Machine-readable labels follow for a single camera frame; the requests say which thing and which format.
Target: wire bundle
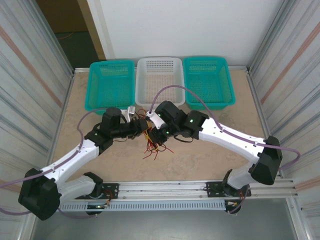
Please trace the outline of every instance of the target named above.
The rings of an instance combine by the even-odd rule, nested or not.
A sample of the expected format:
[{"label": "wire bundle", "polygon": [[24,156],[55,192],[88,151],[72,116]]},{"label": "wire bundle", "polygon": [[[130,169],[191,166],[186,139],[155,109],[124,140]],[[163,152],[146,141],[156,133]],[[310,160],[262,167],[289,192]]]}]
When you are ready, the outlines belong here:
[{"label": "wire bundle", "polygon": [[[139,109],[138,112],[136,113],[136,115],[138,116],[139,119],[146,119],[147,116],[147,111],[144,110],[143,108]],[[158,152],[164,152],[165,150],[169,150],[170,152],[172,152],[174,154],[174,152],[172,150],[170,150],[169,148],[167,148],[167,146],[165,144],[162,145],[158,145],[154,142],[152,142],[152,140],[149,137],[149,132],[152,130],[152,126],[149,125],[149,128],[147,130],[145,130],[143,132],[145,139],[147,140],[146,143],[146,150],[144,151],[144,154],[146,154],[146,152],[149,152],[150,154],[148,156],[145,156],[143,159],[146,159],[148,157],[150,157],[152,154],[155,154],[155,157],[153,160],[156,160],[157,156],[158,156]]]}]

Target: white basket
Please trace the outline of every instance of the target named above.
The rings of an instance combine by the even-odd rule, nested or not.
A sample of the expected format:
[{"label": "white basket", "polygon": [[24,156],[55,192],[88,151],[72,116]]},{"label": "white basket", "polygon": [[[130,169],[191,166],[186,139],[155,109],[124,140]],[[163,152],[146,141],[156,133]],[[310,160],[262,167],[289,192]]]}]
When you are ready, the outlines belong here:
[{"label": "white basket", "polygon": [[[149,110],[156,94],[166,86],[185,86],[182,61],[175,57],[148,57],[138,61],[135,81],[135,103]],[[186,100],[185,91],[178,87],[164,90],[156,99],[155,109],[163,101],[177,107]]]}]

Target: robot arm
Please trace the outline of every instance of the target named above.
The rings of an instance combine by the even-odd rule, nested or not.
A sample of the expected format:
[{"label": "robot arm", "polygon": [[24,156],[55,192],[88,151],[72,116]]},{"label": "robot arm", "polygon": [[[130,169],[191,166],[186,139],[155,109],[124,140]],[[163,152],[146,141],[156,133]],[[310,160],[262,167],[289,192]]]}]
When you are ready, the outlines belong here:
[{"label": "robot arm", "polygon": [[[81,166],[102,154],[113,144],[114,138],[134,139],[147,131],[152,144],[162,145],[170,137],[182,135],[185,138],[209,141],[230,149],[243,157],[249,163],[235,170],[229,170],[223,181],[221,192],[229,196],[238,194],[239,189],[250,183],[272,185],[275,181],[282,154],[280,150],[258,146],[257,143],[279,146],[279,141],[270,136],[267,140],[246,135],[227,126],[218,128],[215,121],[208,115],[192,110],[188,114],[179,110],[172,102],[164,101],[155,110],[147,113],[146,119],[132,119],[134,107],[126,111],[111,107],[102,116],[100,124],[94,126],[85,137],[81,149],[79,145],[58,161],[44,167],[40,171],[31,169],[26,177],[53,171],[32,180],[23,182],[19,203],[34,213],[41,220],[51,217],[60,204],[73,200],[82,195],[98,198],[102,193],[103,180],[91,172],[84,176],[66,182]],[[151,130],[148,122],[153,122],[155,127]],[[255,141],[249,144],[236,139],[224,132],[235,133],[248,140]],[[69,158],[75,151],[75,157],[60,167],[55,167]]]},{"label": "robot arm", "polygon": [[[182,135],[197,140],[218,144],[242,155],[249,163],[235,170],[229,170],[224,177],[224,192],[232,195],[235,191],[251,183],[272,185],[282,161],[282,153],[278,149],[266,148],[257,144],[279,146],[279,141],[273,136],[268,139],[250,136],[230,127],[222,126],[220,130],[216,122],[208,115],[192,110],[185,114],[172,102],[164,101],[155,112],[147,113],[155,128],[149,133],[154,143],[163,144],[169,137]],[[225,133],[227,130],[247,140],[249,144]]]}]

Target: white wall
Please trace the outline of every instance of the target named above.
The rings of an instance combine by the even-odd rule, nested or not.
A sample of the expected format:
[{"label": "white wall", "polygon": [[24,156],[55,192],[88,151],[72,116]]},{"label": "white wall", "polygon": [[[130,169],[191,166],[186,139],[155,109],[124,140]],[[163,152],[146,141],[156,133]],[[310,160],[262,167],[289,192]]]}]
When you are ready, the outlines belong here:
[{"label": "white wall", "polygon": [[247,65],[282,0],[88,0],[107,59],[225,57]]}]

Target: plastic basket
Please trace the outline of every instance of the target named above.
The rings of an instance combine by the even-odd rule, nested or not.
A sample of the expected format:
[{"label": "plastic basket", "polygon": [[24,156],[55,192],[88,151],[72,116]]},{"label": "plastic basket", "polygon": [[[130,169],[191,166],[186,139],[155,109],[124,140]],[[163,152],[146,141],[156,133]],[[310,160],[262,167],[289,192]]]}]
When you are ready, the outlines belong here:
[{"label": "plastic basket", "polygon": [[[183,60],[185,87],[197,94],[213,110],[236,102],[227,61],[222,57],[187,57]],[[186,102],[193,110],[205,107],[190,93]]]},{"label": "plastic basket", "polygon": [[[169,85],[185,86],[183,64],[174,57],[148,57],[138,61],[136,69],[135,103],[146,110],[156,94]],[[154,107],[167,100],[177,107],[184,104],[186,94],[183,89],[172,87],[164,90],[157,98]]]},{"label": "plastic basket", "polygon": [[135,64],[131,60],[100,61],[90,66],[84,108],[117,107],[135,104]]}]

